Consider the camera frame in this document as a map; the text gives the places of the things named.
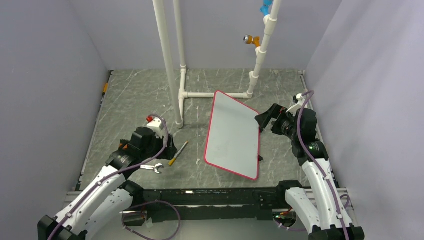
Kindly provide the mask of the white marker pen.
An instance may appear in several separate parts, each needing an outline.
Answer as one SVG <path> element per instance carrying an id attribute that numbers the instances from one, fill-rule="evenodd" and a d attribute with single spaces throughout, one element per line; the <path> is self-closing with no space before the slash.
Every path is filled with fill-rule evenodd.
<path id="1" fill-rule="evenodd" d="M 178 150 L 178 152 L 174 155 L 173 159 L 169 161 L 168 165 L 172 166 L 174 164 L 174 162 L 177 160 L 177 158 L 181 155 L 181 153 L 183 152 L 183 150 L 187 147 L 189 141 L 187 140 L 183 146 Z"/>

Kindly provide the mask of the red-framed whiteboard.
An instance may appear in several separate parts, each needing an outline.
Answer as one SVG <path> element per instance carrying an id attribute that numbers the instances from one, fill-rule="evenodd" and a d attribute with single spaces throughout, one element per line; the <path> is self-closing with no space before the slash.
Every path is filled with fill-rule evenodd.
<path id="1" fill-rule="evenodd" d="M 259 112 L 217 90 L 214 93 L 203 159 L 215 168 L 250 180 L 259 176 Z"/>

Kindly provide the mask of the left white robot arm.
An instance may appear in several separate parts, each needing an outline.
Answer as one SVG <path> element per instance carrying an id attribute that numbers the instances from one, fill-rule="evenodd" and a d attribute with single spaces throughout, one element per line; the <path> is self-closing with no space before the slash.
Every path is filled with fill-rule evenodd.
<path id="1" fill-rule="evenodd" d="M 130 176 L 154 159 L 171 160 L 177 153 L 173 137 L 162 119 L 139 127 L 129 140 L 122 139 L 95 179 L 54 217 L 37 224 L 40 240 L 89 240 L 124 210 L 147 205 L 144 189 Z"/>

